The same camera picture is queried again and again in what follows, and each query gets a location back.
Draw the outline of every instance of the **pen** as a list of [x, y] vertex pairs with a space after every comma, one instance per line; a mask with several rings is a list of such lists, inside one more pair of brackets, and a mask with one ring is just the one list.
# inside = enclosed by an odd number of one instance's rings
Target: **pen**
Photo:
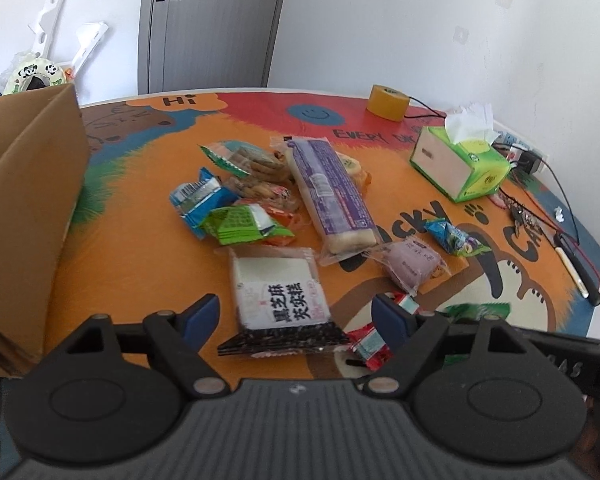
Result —
[[580, 294], [582, 295], [582, 297], [588, 298], [589, 291], [587, 290], [587, 287], [584, 285], [580, 275], [578, 274], [578, 271], [573, 266], [573, 263], [571, 263], [571, 260], [567, 256], [567, 253], [564, 251], [564, 248], [562, 247], [562, 242], [561, 242], [561, 240], [559, 240], [558, 235], [556, 234], [555, 237], [552, 237], [551, 234], [549, 232], [547, 232], [544, 224], [539, 224], [539, 225], [540, 225], [540, 228], [542, 229], [542, 232], [544, 233], [544, 236], [546, 236], [547, 240], [549, 240], [549, 243], [552, 245], [555, 252], [558, 253], [558, 256], [560, 257], [560, 260], [562, 261], [564, 268], [567, 269], [567, 272], [571, 276], [573, 283], [576, 284], [576, 287], [580, 291]]
[[567, 240], [560, 233], [556, 233], [554, 237], [554, 242], [558, 244], [564, 253], [567, 255], [567, 258], [573, 264], [573, 267], [576, 269], [576, 272], [580, 276], [580, 279], [584, 283], [585, 288], [589, 293], [589, 303], [591, 306], [598, 306], [600, 304], [600, 291], [598, 290], [598, 284], [591, 278], [591, 275], [586, 271], [586, 269], [582, 266], [582, 263], [577, 258], [577, 256], [571, 251]]

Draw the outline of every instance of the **table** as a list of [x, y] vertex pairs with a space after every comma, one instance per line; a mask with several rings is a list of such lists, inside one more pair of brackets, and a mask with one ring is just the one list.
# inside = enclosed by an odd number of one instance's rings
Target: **table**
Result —
[[[213, 239], [199, 241], [174, 211], [168, 195], [197, 180], [201, 166], [215, 169], [199, 148], [213, 140], [241, 139], [264, 148], [272, 136], [326, 137], [372, 173], [365, 197], [384, 240], [422, 234], [423, 220], [447, 216], [488, 243], [478, 257], [446, 257], [452, 276], [421, 287], [416, 302], [433, 310], [466, 301], [505, 301], [509, 322], [540, 330], [600, 336], [600, 306], [577, 292], [555, 251], [530, 229], [516, 237], [508, 212], [487, 198], [453, 204], [408, 163], [424, 118], [402, 123], [365, 110], [366, 100], [275, 91], [189, 92], [142, 96], [84, 108], [91, 146], [85, 187], [59, 263], [49, 307], [46, 350], [91, 314], [138, 322], [160, 309], [183, 310], [207, 292], [221, 300], [218, 329], [201, 354], [233, 386], [243, 377], [329, 378], [360, 374], [341, 356], [219, 358], [216, 347], [237, 331], [227, 259]], [[418, 109], [410, 114], [419, 114]], [[545, 211], [567, 209], [532, 178], [526, 184]], [[512, 182], [504, 189], [528, 203]], [[582, 247], [600, 272], [600, 246], [578, 225]], [[318, 249], [313, 228], [297, 246]], [[368, 302], [395, 286], [381, 267], [362, 257], [320, 268], [331, 311], [347, 330], [369, 322]]]

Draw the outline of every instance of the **panda bag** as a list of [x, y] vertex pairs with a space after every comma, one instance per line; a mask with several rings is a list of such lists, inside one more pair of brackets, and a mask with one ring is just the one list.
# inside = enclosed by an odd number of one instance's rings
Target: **panda bag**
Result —
[[4, 87], [4, 94], [46, 88], [66, 83], [64, 71], [43, 57], [27, 56], [13, 71]]

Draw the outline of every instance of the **red wire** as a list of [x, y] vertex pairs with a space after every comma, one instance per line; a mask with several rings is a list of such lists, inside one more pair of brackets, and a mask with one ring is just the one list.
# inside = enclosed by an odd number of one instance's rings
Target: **red wire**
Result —
[[541, 205], [539, 205], [538, 202], [536, 202], [536, 200], [532, 197], [531, 193], [528, 192], [528, 190], [526, 190], [525, 187], [520, 186], [520, 189], [522, 191], [524, 191], [525, 195], [528, 197], [529, 200], [531, 200], [532, 204], [535, 205], [538, 210], [542, 213], [542, 215], [544, 215], [545, 218], [547, 218], [548, 222], [544, 222], [545, 224], [549, 225], [550, 227], [554, 228], [556, 231], [558, 231], [560, 234], [566, 236], [567, 238], [569, 238], [569, 240], [571, 240], [573, 242], [573, 246], [576, 248], [576, 250], [580, 253], [580, 255], [584, 258], [584, 260], [586, 261], [586, 263], [589, 265], [589, 267], [591, 268], [591, 270], [593, 270], [593, 272], [595, 273], [597, 279], [598, 279], [598, 283], [600, 284], [600, 272], [598, 272], [598, 269], [596, 268], [596, 266], [593, 264], [593, 262], [589, 259], [589, 257], [584, 253], [584, 251], [582, 250], [582, 248], [578, 245], [576, 238], [573, 237], [572, 235], [570, 235], [567, 231], [564, 231], [563, 229], [561, 229], [555, 222], [554, 219], [552, 219], [542, 208]]

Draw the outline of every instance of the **green snack wrapper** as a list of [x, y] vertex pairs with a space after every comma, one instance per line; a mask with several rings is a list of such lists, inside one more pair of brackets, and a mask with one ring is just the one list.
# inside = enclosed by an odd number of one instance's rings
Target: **green snack wrapper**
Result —
[[469, 358], [469, 354], [449, 354], [445, 355], [445, 361], [442, 363], [442, 367], [445, 368], [447, 366], [455, 365], [458, 363], [462, 363]]
[[221, 245], [257, 242], [267, 237], [294, 234], [271, 218], [259, 204], [214, 209], [202, 222], [204, 231]]
[[507, 319], [511, 313], [511, 305], [509, 303], [461, 303], [448, 306], [444, 312], [454, 321], [459, 319], [478, 321], [487, 315]]

